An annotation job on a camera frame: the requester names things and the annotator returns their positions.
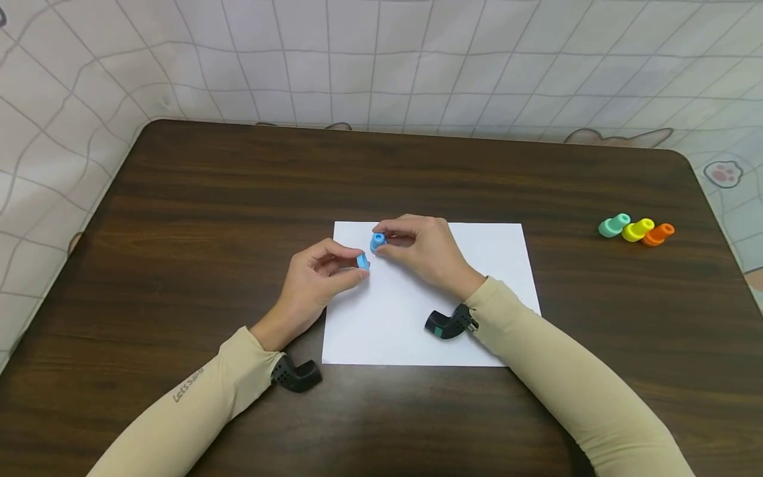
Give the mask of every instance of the colorful peg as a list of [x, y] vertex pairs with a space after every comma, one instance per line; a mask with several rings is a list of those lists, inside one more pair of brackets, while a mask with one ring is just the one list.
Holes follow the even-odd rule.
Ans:
[[635, 224], [627, 224], [623, 228], [622, 235], [623, 238], [629, 242], [638, 242], [653, 228], [655, 228], [655, 223], [652, 219], [643, 218]]
[[644, 238], [641, 239], [641, 243], [647, 247], [656, 247], [665, 242], [665, 239], [673, 234], [675, 234], [675, 227], [670, 224], [660, 224], [658, 227], [647, 232]]
[[387, 237], [384, 234], [373, 234], [371, 236], [371, 253], [376, 254], [376, 247], [387, 243]]
[[371, 263], [369, 263], [369, 259], [366, 258], [365, 252], [358, 255], [358, 258], [356, 260], [358, 262], [359, 269], [364, 269], [364, 270], [371, 269]]
[[602, 234], [606, 238], [612, 238], [616, 235], [620, 235], [623, 231], [623, 227], [627, 224], [630, 224], [630, 216], [628, 214], [615, 215], [599, 224], [599, 234]]

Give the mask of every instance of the black wrist device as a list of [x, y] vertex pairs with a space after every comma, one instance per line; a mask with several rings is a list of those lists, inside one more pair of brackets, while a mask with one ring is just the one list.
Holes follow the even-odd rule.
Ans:
[[445, 316], [439, 311], [430, 313], [424, 328], [441, 340], [450, 340], [463, 333], [464, 330], [476, 331], [479, 328], [479, 323], [472, 318], [469, 307], [461, 303], [450, 316]]
[[275, 364], [270, 373], [270, 381], [279, 384], [291, 392], [305, 392], [323, 380], [320, 369], [312, 359], [299, 366], [294, 366], [291, 358], [284, 355]]

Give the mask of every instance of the beige arm sleeve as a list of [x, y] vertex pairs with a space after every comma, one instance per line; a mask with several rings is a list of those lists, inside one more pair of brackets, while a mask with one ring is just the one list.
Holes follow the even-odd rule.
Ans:
[[600, 477], [694, 475], [667, 427], [607, 365], [488, 278], [465, 303], [475, 336], [575, 439]]
[[283, 353], [262, 349], [245, 328], [204, 367], [146, 409], [106, 450], [90, 477], [180, 477], [228, 421], [269, 386]]

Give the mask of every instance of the grid pattern wall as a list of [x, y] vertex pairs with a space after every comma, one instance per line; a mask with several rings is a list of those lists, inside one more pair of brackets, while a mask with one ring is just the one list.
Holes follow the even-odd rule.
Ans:
[[0, 9], [0, 367], [157, 118], [556, 142], [590, 128], [588, 142], [670, 147], [691, 161], [763, 303], [761, 2]]

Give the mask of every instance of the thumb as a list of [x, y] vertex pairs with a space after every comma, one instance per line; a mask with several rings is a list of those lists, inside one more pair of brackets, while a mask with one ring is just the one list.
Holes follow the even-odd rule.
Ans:
[[407, 263], [409, 253], [410, 250], [408, 247], [399, 247], [389, 243], [376, 247], [376, 255], [385, 256], [389, 259], [393, 259], [395, 262]]
[[351, 288], [358, 286], [363, 279], [369, 276], [369, 271], [364, 269], [347, 269], [336, 275], [330, 276], [327, 280], [329, 282], [329, 289], [332, 295], [344, 292]]

